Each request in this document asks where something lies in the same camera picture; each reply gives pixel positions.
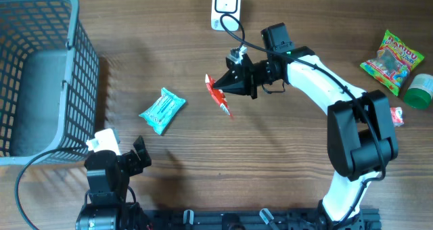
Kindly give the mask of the small red packet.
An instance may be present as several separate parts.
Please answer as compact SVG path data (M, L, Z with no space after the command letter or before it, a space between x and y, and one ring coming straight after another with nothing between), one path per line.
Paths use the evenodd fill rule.
M226 113L228 116L232 117L225 94L220 89L215 89L213 86L215 84L215 80L208 74L205 75L205 84L208 89L209 94L213 98L213 100L217 103L217 105Z

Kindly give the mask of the teal wet wipes pack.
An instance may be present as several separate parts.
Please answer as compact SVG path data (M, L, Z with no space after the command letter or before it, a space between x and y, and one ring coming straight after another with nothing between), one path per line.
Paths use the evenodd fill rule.
M163 87L161 96L139 117L144 118L158 135L163 135L171 120L185 104L185 99Z

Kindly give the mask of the Haribo gummy worms bag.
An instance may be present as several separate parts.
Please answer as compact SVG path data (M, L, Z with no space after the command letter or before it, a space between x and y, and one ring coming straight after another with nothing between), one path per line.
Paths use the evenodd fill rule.
M410 73L423 60L424 55L386 30L376 57L362 62L360 67L398 96Z

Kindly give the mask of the red white small box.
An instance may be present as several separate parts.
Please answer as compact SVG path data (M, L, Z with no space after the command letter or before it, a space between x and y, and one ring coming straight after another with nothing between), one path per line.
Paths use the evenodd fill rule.
M403 122L403 110L401 107L390 108L392 122L395 127L404 125Z

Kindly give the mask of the green lid jar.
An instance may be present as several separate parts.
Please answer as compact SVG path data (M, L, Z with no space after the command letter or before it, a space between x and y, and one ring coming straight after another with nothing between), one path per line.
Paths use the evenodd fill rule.
M418 110L427 109L432 103L432 75L416 75L407 89L403 101Z

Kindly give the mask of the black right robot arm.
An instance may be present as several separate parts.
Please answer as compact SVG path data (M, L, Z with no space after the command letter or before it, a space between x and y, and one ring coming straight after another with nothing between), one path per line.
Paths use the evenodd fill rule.
M327 116L327 154L335 170L327 194L315 212L316 229L381 229L376 210L362 210L368 186L382 181L388 163L398 156L390 105L380 90L366 92L324 66L308 47L296 48L285 24L261 32L267 59L254 63L244 37L226 57L228 71L214 81L216 91L248 95L276 81L312 99Z

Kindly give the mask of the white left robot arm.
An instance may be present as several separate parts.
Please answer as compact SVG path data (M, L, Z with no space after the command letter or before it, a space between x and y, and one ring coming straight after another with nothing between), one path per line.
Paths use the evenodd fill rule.
M129 186L130 178L151 166L152 159L142 136L138 136L133 147L122 155L104 149L85 160L89 190L75 223L76 230L153 228Z

